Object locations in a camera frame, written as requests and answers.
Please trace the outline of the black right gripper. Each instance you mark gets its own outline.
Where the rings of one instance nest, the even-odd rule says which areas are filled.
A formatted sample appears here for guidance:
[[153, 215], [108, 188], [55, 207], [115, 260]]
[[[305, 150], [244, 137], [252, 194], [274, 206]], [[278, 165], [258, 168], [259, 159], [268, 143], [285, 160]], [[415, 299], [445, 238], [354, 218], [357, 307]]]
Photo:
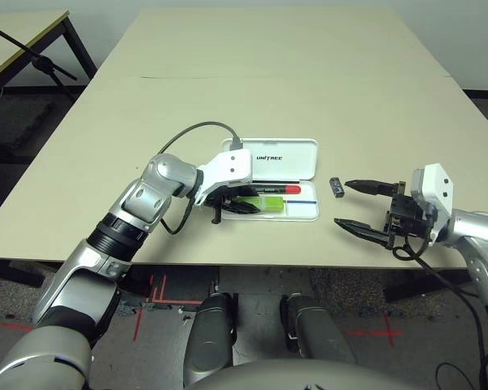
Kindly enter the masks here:
[[392, 184], [378, 180], [348, 180], [345, 186], [366, 194], [393, 194], [386, 213], [384, 232], [351, 219], [335, 219], [334, 222], [345, 231], [366, 241], [386, 244], [387, 249], [394, 248], [397, 237], [426, 239], [429, 236], [431, 216], [405, 194], [405, 182]]

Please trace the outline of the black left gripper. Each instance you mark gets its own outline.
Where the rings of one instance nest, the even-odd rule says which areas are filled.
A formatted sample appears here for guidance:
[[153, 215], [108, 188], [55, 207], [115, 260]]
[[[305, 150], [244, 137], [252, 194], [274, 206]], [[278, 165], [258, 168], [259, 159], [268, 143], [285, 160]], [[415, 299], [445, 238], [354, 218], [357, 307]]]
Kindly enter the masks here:
[[212, 223], [220, 223], [222, 210], [237, 215], [253, 215], [260, 212], [260, 208], [245, 201], [238, 201], [237, 197], [256, 197], [257, 191], [253, 187], [221, 186], [205, 199], [205, 206], [214, 210]]

